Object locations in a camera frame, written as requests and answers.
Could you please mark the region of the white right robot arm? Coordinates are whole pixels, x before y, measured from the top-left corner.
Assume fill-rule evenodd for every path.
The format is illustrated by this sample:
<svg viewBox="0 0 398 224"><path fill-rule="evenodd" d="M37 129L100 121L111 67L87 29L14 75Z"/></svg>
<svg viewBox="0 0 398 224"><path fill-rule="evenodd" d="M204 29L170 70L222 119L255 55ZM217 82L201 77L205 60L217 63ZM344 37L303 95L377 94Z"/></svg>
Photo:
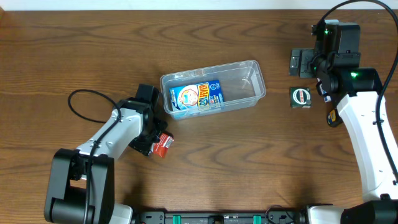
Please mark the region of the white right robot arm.
<svg viewBox="0 0 398 224"><path fill-rule="evenodd" d="M359 66L360 26L322 20L312 27L312 49L292 49L289 75L317 79L317 91L333 109L329 126L344 124L361 176L363 203L352 208L307 205L297 223L397 223L397 143L373 68Z"/></svg>

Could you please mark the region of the white Panadol box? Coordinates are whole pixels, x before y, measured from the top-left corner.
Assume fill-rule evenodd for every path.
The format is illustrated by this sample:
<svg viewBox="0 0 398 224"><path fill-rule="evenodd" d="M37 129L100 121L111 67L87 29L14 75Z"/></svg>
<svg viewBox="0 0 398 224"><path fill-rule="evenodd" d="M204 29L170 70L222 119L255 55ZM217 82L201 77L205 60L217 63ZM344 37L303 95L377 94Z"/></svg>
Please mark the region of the white Panadol box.
<svg viewBox="0 0 398 224"><path fill-rule="evenodd" d="M328 103L331 101L330 95L323 89L322 87L322 81L318 78L318 83L316 85L317 92L318 94L323 98L325 103Z"/></svg>

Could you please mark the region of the dark bottle with white cap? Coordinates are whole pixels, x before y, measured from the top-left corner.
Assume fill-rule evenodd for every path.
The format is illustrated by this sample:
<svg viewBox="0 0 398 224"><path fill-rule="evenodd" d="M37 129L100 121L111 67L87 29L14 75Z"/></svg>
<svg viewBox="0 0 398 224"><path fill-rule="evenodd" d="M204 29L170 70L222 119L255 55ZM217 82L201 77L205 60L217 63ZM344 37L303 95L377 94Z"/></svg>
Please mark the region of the dark bottle with white cap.
<svg viewBox="0 0 398 224"><path fill-rule="evenodd" d="M343 120L339 116L338 110L336 108L334 108L333 110L331 110L328 113L328 115L326 117L326 121L327 121L328 125L332 128L339 126L343 122Z"/></svg>

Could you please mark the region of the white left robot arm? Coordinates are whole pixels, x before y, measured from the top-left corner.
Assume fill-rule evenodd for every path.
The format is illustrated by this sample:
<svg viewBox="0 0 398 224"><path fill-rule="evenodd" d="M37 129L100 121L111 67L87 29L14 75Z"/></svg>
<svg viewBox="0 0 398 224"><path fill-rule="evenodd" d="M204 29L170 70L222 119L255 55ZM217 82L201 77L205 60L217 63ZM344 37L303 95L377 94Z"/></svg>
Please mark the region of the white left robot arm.
<svg viewBox="0 0 398 224"><path fill-rule="evenodd" d="M44 207L51 223L139 223L128 205L115 202L114 164L131 147L149 156L161 144L167 123L157 117L160 91L141 84L134 97L112 101L99 131L76 149L53 159Z"/></svg>

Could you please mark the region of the red Panadol box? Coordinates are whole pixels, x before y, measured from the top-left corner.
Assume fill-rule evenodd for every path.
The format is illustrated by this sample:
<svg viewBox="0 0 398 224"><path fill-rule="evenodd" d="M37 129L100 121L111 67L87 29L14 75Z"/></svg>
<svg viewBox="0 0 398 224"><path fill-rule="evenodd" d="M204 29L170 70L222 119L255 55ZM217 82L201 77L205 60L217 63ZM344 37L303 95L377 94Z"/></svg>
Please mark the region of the red Panadol box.
<svg viewBox="0 0 398 224"><path fill-rule="evenodd" d="M154 144L153 153L164 158L173 142L174 138L171 134L162 133L159 137L159 142Z"/></svg>

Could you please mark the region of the blue Cool Fever box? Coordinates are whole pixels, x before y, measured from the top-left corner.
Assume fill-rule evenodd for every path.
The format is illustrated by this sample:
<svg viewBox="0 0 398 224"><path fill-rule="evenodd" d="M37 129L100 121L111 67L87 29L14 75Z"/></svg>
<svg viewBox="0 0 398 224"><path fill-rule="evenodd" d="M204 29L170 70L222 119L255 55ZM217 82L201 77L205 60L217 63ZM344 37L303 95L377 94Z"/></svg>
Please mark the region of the blue Cool Fever box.
<svg viewBox="0 0 398 224"><path fill-rule="evenodd" d="M219 80L173 87L169 93L174 111L208 110L224 103Z"/></svg>

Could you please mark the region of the clear plastic container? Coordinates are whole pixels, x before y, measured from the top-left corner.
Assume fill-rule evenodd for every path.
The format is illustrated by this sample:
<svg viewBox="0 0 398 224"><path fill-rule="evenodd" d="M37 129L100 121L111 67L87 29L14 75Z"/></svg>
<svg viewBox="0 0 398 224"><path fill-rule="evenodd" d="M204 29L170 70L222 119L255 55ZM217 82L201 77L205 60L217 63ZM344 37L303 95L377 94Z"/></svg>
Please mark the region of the clear plastic container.
<svg viewBox="0 0 398 224"><path fill-rule="evenodd" d="M200 111L194 110L193 112L174 111L172 109L169 93L171 88L210 80L220 81L224 97L224 103L220 107ZM164 110L173 119L193 118L251 107L266 95L261 69L255 60L166 74L160 78L160 84L164 99Z"/></svg>

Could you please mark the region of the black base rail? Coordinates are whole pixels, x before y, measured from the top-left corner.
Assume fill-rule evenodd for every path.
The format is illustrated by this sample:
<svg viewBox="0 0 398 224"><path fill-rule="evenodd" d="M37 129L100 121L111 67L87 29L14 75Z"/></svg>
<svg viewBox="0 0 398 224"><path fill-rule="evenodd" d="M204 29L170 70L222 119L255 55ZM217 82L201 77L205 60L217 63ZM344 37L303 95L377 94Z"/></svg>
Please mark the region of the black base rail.
<svg viewBox="0 0 398 224"><path fill-rule="evenodd" d="M141 212L133 216L132 224L299 224L307 223L305 215L291 209L271 208L265 212L199 213Z"/></svg>

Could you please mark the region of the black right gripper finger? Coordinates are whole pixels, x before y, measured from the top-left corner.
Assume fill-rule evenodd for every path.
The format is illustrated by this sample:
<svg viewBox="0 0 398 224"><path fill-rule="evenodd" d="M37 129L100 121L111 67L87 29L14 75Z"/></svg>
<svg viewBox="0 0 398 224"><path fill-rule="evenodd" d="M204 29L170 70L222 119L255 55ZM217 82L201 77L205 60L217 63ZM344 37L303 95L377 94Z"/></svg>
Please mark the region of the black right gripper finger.
<svg viewBox="0 0 398 224"><path fill-rule="evenodd" d="M312 68L312 62L314 59L313 49L303 49L300 52L300 78L315 78L315 74Z"/></svg>
<svg viewBox="0 0 398 224"><path fill-rule="evenodd" d="M302 49L292 49L290 54L289 75L299 76L301 67Z"/></svg>

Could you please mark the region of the green Zam-Buk ointment box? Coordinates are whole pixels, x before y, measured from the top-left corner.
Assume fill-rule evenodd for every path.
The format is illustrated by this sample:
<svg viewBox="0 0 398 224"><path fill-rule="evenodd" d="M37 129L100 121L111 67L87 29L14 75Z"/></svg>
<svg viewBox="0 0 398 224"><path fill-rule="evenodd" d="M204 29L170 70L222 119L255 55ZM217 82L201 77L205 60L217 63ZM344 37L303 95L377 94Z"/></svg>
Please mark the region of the green Zam-Buk ointment box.
<svg viewBox="0 0 398 224"><path fill-rule="evenodd" d="M289 90L291 108L311 108L312 96L309 88L291 87Z"/></svg>

